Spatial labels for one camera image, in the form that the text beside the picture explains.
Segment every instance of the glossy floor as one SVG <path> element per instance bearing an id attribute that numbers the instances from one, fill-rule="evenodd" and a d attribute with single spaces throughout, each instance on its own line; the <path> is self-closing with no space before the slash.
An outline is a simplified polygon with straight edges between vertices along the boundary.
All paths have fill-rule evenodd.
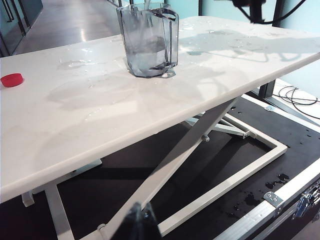
<path id="1" fill-rule="evenodd" d="M 42 0 L 43 10 L 17 47 L 24 54 L 120 33 L 116 7 L 107 0 Z"/>

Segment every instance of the white bar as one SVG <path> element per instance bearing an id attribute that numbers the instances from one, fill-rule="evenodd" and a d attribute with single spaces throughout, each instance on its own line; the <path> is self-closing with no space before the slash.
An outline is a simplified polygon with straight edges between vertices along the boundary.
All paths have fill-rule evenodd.
<path id="1" fill-rule="evenodd" d="M 171 232 L 173 229 L 200 212 L 209 204 L 213 203 L 216 199 L 220 198 L 226 192 L 230 191 L 232 188 L 234 188 L 245 179 L 252 176 L 254 173 L 256 173 L 286 152 L 287 146 L 283 145 L 282 143 L 254 129 L 253 127 L 250 127 L 244 122 L 237 120 L 232 116 L 228 116 L 227 118 L 227 121 L 229 122 L 229 120 L 232 120 L 231 123 L 236 127 L 239 127 L 239 125 L 243 125 L 249 131 L 254 132 L 256 136 L 258 136 L 259 141 L 263 140 L 265 144 L 276 147 L 161 222 L 158 226 L 160 228 L 162 236 L 165 236 L 166 234 Z"/>
<path id="2" fill-rule="evenodd" d="M 44 191 L 58 240 L 74 240 L 57 185 L 47 186 Z"/>

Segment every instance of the water droplet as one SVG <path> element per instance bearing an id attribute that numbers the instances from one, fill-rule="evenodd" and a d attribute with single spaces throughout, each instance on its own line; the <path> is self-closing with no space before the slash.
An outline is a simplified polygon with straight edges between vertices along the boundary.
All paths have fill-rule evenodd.
<path id="1" fill-rule="evenodd" d="M 194 30 L 193 26 L 185 27 L 183 30 Z"/>

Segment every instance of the scissor leg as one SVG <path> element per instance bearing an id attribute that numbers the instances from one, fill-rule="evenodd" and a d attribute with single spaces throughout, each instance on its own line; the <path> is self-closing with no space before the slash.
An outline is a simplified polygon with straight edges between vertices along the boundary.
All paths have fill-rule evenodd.
<path id="1" fill-rule="evenodd" d="M 227 101 L 205 112 L 106 226 L 99 228 L 105 240 L 109 240 L 113 236 L 134 203 L 139 202 L 142 208 L 145 207 L 147 202 L 157 194 L 202 140 L 206 141 L 207 134 L 211 131 L 212 127 L 222 119 L 234 102 L 235 99 Z"/>

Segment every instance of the floor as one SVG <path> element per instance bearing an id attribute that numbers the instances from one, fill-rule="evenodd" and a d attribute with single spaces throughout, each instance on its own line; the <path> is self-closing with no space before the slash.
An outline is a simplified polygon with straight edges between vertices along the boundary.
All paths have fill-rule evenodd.
<path id="1" fill-rule="evenodd" d="M 286 106 L 288 106 L 289 108 L 293 109 L 294 111 L 297 111 L 297 109 L 289 102 L 283 100 L 282 98 L 276 96 L 280 95 L 281 96 L 285 96 L 286 92 L 293 90 L 294 88 L 289 87 L 291 86 L 291 84 L 281 80 L 281 79 L 277 79 L 275 81 L 275 85 L 274 85 L 274 90 L 273 90 L 273 98 L 277 99 L 278 101 L 282 102 L 283 104 L 285 104 Z M 291 97 L 292 96 L 292 91 L 288 93 L 288 96 Z M 303 104 L 310 104 L 312 103 L 312 105 L 298 105 L 297 108 L 301 111 L 303 111 L 304 113 L 301 113 L 303 116 L 305 116 L 306 118 L 310 119 L 311 121 L 313 121 L 314 123 L 320 125 L 320 101 L 314 102 L 313 100 L 318 100 L 317 97 L 303 91 L 303 90 L 296 90 L 294 92 L 293 95 L 294 98 L 299 98 L 299 99 L 308 99 L 308 101 L 306 100 L 299 100 L 296 99 L 295 101 L 297 103 L 303 103 Z"/>
<path id="2" fill-rule="evenodd" d="M 120 32 L 115 6 L 107 2 L 107 0 L 42 0 L 42 2 L 43 11 L 16 49 L 16 54 L 85 42 L 116 35 Z M 285 85 L 283 82 L 277 83 L 279 83 L 277 88 Z M 310 111 L 308 113 L 314 114 L 312 111 L 317 112 L 316 106 L 318 105 L 313 106 L 314 110 L 308 110 Z M 186 129 L 182 125 L 176 125 L 106 157 L 101 167 L 61 183 L 58 188 L 65 204 L 75 239 L 80 239 L 93 231 L 102 222 L 108 221 L 185 132 Z M 232 138 L 224 133 L 217 133 L 212 139 L 215 140 L 207 145 L 202 144 L 200 146 L 202 150 L 208 149 L 208 147 L 211 149 L 208 152 L 208 156 L 204 156 L 201 151 L 197 151 L 192 155 L 194 162 L 205 161 L 207 164 L 203 170 L 197 173 L 197 179 L 195 178 L 192 182 L 191 187 L 194 189 L 199 189 L 199 186 L 205 183 L 213 184 L 210 182 L 213 181 L 210 177 L 222 166 L 221 161 L 218 161 L 218 159 L 228 159 L 230 162 L 233 159 L 235 161 L 237 157 L 245 156 L 248 148 L 253 152 L 252 159 L 265 152 L 263 146 L 255 145 L 249 141 L 244 143 L 241 139 Z M 216 149 L 217 146 L 221 152 L 212 150 Z M 177 176 L 175 181 L 173 180 L 167 184 L 165 190 L 161 192 L 162 197 L 158 196 L 153 201 L 157 206 L 155 211 L 160 219 L 165 217 L 163 216 L 164 206 L 167 206 L 166 208 L 168 206 L 175 208 L 180 202 L 177 199 L 188 196 L 189 192 L 181 187 L 177 193 L 173 191 L 177 186 L 184 185 L 183 182 L 178 180 L 179 177 L 185 177 L 185 174 L 180 173 L 180 176 Z M 243 199 L 239 201 L 239 204 L 242 214 L 254 207 L 254 205 L 246 201 L 246 191 L 254 184 L 256 184 L 255 181 L 246 186 L 241 186 L 241 188 L 243 187 L 241 190 L 243 191 Z M 263 191 L 258 191 L 257 188 L 257 193 L 254 192 L 254 194 L 261 195 Z M 20 196 L 0 205 L 0 239 L 57 239 L 44 192 L 36 194 L 34 199 L 36 204 L 28 208 L 23 206 Z M 210 211 L 208 218 L 200 214 L 197 219 L 202 221 L 201 225 L 203 225 L 204 230 L 197 234 L 186 236 L 186 239 L 188 237 L 189 239 L 200 239 L 200 236 L 202 236 L 201 240 L 211 240 L 210 235 L 207 235 L 206 238 L 203 238 L 203 236 L 215 231 L 215 228 L 222 228 L 221 225 L 223 223 L 236 221 L 237 214 L 240 214 L 240 212 L 231 214 L 234 211 L 234 205 L 232 204 L 234 201 L 232 197 L 228 198 L 226 196 L 225 199 L 222 197 L 223 209 L 208 208 Z M 223 214 L 225 219 L 217 221 L 216 214 Z M 317 225 L 319 225 L 319 222 L 309 225 L 306 228 L 308 230 L 302 230 L 297 240 L 320 239 Z M 313 232 L 312 236 L 314 238 L 310 238 L 309 231 Z"/>
<path id="3" fill-rule="evenodd" d="M 43 10 L 15 54 L 86 42 L 120 33 L 107 0 L 42 0 Z"/>

